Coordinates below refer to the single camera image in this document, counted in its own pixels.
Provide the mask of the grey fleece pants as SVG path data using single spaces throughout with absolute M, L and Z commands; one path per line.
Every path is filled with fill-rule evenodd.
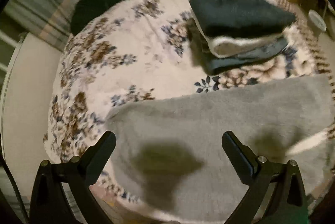
M 247 191 L 222 148 L 232 131 L 257 155 L 297 161 L 307 192 L 334 166 L 326 128 L 334 108 L 325 75 L 298 77 L 110 111 L 113 176 L 124 206 L 161 221 L 225 221 Z

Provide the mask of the blue folded jeans bottom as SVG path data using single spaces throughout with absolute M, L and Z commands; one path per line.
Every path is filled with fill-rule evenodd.
M 285 37 L 280 37 L 269 45 L 227 58 L 217 58 L 211 53 L 203 52 L 200 39 L 193 38 L 190 47 L 194 63 L 200 65 L 208 75 L 218 75 L 226 70 L 266 62 L 282 53 L 288 44 Z

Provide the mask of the white-lined folded garment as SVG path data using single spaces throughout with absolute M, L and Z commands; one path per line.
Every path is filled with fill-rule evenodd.
M 284 34 L 266 35 L 254 39 L 248 38 L 232 38 L 226 35 L 209 37 L 204 34 L 194 11 L 191 10 L 194 20 L 194 26 L 198 29 L 198 42 L 204 53 L 213 54 L 217 58 L 228 58 L 238 54 L 246 53 L 256 48 L 270 45 L 271 43 L 285 38 Z

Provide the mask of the white mesh waste bin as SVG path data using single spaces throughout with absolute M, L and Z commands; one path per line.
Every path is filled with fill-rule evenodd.
M 325 33 L 327 29 L 325 21 L 314 10 L 308 12 L 307 25 L 310 27 L 316 38 L 318 38 L 321 33 Z

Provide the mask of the floral bed quilt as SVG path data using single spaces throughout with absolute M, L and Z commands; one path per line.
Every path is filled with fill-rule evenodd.
M 265 1 L 292 11 L 288 0 Z M 325 75 L 328 79 L 317 41 L 301 17 L 284 29 L 289 44 L 279 55 L 208 75 L 192 57 L 190 42 L 199 33 L 191 10 L 189 0 L 125 0 L 69 39 L 54 80 L 44 138 L 52 162 L 82 156 L 107 131 L 110 111 L 128 103 L 298 77 Z M 113 176 L 111 157 L 93 191 L 110 207 L 121 205 L 133 211 L 124 206 L 130 198 L 121 196 L 123 188 Z

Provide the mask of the dark folded pants top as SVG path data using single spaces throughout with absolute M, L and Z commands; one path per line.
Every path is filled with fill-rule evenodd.
M 257 38 L 282 33 L 296 16 L 265 0 L 189 0 L 207 37 Z

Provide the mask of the green striped curtain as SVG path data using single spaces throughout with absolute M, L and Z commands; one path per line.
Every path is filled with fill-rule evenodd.
M 9 0 L 5 13 L 28 32 L 63 51 L 79 0 Z

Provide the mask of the window frame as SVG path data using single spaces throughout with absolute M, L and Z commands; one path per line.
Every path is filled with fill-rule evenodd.
M 21 26 L 1 26 L 1 88 L 5 82 L 11 58 L 25 32 Z

